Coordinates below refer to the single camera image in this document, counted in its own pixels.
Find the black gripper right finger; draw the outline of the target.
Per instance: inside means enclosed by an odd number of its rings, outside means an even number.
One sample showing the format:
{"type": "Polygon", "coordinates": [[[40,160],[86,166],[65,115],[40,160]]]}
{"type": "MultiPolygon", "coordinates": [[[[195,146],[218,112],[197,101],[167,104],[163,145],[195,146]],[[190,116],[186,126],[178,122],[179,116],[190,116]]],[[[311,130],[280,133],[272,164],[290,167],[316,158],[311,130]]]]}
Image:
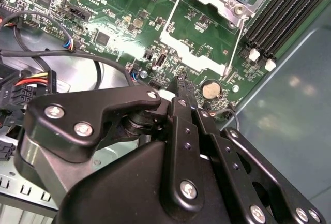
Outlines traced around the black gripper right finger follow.
{"type": "Polygon", "coordinates": [[[200,148],[211,160],[231,223],[326,223],[322,213],[239,131],[220,131],[196,109],[200,148]]]}

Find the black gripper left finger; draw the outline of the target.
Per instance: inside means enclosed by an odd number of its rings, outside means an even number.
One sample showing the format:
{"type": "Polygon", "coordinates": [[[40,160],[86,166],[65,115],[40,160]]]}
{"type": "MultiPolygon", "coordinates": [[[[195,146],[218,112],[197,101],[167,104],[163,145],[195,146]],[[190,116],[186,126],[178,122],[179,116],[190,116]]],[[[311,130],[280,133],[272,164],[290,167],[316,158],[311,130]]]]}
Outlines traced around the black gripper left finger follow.
{"type": "Polygon", "coordinates": [[[165,146],[165,195],[181,199],[182,182],[196,189],[202,184],[192,114],[182,92],[146,85],[38,96],[27,105],[15,166],[61,205],[67,193],[92,174],[97,150],[150,135],[165,146]]]}

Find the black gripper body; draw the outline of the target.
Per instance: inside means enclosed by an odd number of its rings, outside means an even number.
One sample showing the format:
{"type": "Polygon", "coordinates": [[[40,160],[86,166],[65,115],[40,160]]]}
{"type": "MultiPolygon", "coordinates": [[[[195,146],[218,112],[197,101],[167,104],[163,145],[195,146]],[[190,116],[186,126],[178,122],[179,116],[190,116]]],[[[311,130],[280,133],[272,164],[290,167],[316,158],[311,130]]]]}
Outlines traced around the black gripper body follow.
{"type": "Polygon", "coordinates": [[[78,182],[56,223],[246,223],[247,212],[199,147],[148,143],[78,182]]]}

